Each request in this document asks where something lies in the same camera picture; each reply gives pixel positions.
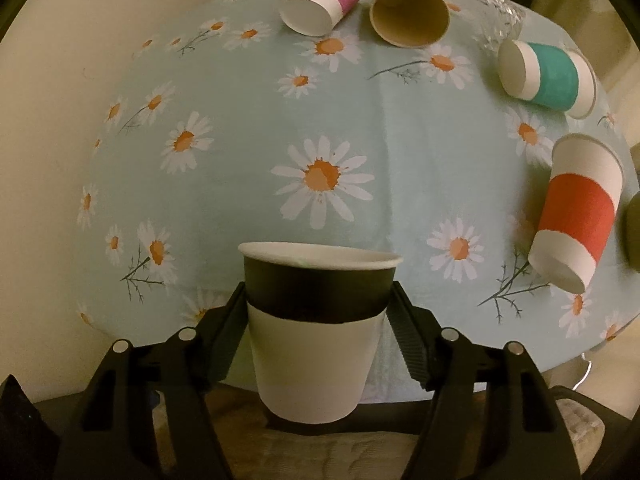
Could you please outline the teal banded paper cup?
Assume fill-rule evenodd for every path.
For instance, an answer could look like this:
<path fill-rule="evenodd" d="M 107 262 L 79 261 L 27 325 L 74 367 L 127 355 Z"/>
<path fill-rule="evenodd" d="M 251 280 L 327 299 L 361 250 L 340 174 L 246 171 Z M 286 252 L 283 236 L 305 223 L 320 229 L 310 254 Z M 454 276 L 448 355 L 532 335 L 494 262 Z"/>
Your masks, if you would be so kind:
<path fill-rule="evenodd" d="M 597 79 L 575 50 L 550 44 L 504 40 L 497 70 L 503 90 L 512 98 L 584 119 L 596 105 Z"/>

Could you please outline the daisy print tablecloth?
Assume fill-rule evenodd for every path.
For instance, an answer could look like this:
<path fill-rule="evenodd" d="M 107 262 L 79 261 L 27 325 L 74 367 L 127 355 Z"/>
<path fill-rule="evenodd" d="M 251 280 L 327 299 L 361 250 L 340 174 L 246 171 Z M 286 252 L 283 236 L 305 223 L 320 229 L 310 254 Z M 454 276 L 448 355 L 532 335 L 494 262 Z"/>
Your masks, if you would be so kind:
<path fill-rule="evenodd" d="M 541 368 L 613 338 L 639 278 L 612 235 L 580 295 L 527 264 L 553 145 L 571 131 L 630 155 L 605 101 L 585 120 L 511 98 L 475 0 L 422 49 L 386 44 L 360 4 L 318 38 L 282 0 L 213 0 L 146 35 L 99 110 L 77 214 L 78 313 L 135 344 L 224 304 L 239 244 L 397 252 L 411 300 Z"/>

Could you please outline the beige ceramic mug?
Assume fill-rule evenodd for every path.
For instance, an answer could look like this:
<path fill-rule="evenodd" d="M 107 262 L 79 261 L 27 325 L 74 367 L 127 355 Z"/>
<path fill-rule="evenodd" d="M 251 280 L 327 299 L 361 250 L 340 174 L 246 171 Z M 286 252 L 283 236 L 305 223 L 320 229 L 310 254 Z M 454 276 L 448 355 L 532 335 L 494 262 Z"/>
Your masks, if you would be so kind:
<path fill-rule="evenodd" d="M 625 248 L 631 269 L 640 272 L 640 192 L 634 194 L 625 211 Z"/>

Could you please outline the clear glass cup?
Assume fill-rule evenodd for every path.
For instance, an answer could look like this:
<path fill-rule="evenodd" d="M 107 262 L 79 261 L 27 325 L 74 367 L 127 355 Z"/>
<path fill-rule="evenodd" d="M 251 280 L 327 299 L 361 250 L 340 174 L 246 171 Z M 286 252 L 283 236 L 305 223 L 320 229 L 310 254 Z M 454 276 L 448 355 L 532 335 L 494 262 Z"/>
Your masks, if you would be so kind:
<path fill-rule="evenodd" d="M 506 40 L 521 36 L 526 13 L 510 0 L 475 0 L 480 4 L 480 45 L 497 54 Z"/>

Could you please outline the brown paper cup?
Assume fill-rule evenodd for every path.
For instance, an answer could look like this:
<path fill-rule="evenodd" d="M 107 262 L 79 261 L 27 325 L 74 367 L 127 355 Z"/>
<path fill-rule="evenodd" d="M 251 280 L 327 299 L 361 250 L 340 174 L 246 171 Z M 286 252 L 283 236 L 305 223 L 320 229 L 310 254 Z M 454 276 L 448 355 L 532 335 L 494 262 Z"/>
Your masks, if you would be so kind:
<path fill-rule="evenodd" d="M 450 23 L 444 0 L 372 0 L 369 18 L 383 40 L 410 49 L 441 40 Z"/>

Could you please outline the black banded paper cup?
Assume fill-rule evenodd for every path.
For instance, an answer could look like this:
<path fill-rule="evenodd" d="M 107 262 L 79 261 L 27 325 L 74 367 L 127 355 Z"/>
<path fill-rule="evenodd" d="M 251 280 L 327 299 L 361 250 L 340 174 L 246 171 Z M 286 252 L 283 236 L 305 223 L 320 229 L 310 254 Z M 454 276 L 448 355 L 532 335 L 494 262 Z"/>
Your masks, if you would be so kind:
<path fill-rule="evenodd" d="M 294 424 L 345 418 L 366 385 L 401 258 L 287 242 L 239 251 L 260 400 Z"/>

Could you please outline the red banded paper cup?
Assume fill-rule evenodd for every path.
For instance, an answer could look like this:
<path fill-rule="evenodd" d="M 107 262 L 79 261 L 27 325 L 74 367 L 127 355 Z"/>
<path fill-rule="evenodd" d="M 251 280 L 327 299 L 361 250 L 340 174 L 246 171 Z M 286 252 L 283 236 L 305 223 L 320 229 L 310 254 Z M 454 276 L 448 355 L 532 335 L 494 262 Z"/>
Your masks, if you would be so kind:
<path fill-rule="evenodd" d="M 552 285 L 585 292 L 605 250 L 624 187 L 624 170 L 604 142 L 570 133 L 554 144 L 550 180 L 528 253 Z"/>

